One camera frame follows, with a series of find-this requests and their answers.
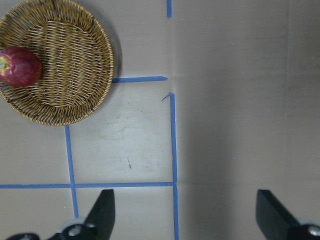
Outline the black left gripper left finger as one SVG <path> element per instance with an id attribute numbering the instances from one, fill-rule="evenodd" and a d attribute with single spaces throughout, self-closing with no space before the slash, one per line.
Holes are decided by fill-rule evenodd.
<path id="1" fill-rule="evenodd" d="M 67 221 L 51 240 L 109 240 L 116 220 L 115 194 L 104 189 L 85 218 Z"/>

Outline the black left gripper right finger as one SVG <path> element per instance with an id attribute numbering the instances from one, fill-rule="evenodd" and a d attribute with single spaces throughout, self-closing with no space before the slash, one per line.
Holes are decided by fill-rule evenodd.
<path id="1" fill-rule="evenodd" d="M 255 220 L 267 240 L 318 240 L 320 225 L 298 221 L 267 189 L 256 194 Z"/>

